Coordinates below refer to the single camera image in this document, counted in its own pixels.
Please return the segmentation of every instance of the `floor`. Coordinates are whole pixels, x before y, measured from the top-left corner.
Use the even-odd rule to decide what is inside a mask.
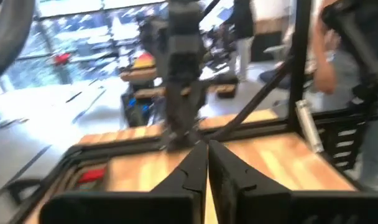
[[[220,100],[210,95],[208,104],[200,111],[201,116],[239,112],[262,88],[263,83],[258,81],[258,75],[272,66],[272,63],[251,65],[249,82],[240,84],[235,99]],[[71,88],[66,88],[68,90],[62,91],[64,99],[75,93]],[[36,94],[36,97],[42,99],[41,105],[44,106],[39,107],[37,104],[35,111],[31,112],[29,108],[33,103],[25,102],[28,96],[18,98],[18,102],[9,104],[5,99],[2,102],[0,100],[0,108],[8,111],[5,113],[6,119],[20,116],[29,118],[25,123],[0,130],[0,188],[18,177],[44,177],[66,149],[84,134],[113,132],[126,128],[126,123],[121,118],[119,99],[126,88],[127,85],[118,78],[105,80],[84,91],[69,103],[63,103],[64,99],[61,100],[61,96],[50,103],[44,96],[51,98],[51,93],[41,94],[42,96]],[[318,97],[308,97],[317,106]],[[271,108],[275,101],[287,98],[287,91],[274,90],[257,109]],[[7,195],[0,191],[0,223],[6,223],[14,211],[15,208],[8,201]]]

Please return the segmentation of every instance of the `wooden tabletop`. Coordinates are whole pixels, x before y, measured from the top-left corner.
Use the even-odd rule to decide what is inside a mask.
[[[201,128],[223,126],[235,115],[208,118]],[[253,112],[246,122],[274,119],[271,110]],[[157,136],[159,126],[133,128],[117,133],[85,136],[79,144],[99,144],[110,141]],[[312,153],[296,134],[288,133],[241,141],[225,145],[242,160],[271,179],[291,190],[355,190],[339,173],[317,154]],[[166,178],[190,152],[148,152],[144,154],[113,158],[109,163],[110,181],[108,191],[148,192]],[[213,198],[208,182],[206,193],[206,224],[217,224]],[[41,206],[49,195],[39,203],[26,223],[38,224]]]

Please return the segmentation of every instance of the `red object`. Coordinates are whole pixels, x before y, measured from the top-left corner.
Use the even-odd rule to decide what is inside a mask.
[[[88,182],[94,182],[96,180],[103,178],[104,173],[105,169],[90,170],[83,174],[77,183],[84,184]]]
[[[56,65],[66,65],[69,62],[70,54],[64,53],[61,55],[56,55],[54,61]]]

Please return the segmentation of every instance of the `person's hand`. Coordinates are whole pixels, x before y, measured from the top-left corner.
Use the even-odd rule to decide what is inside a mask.
[[[318,66],[314,74],[314,81],[317,90],[326,94],[333,94],[337,85],[333,66],[328,62]]]

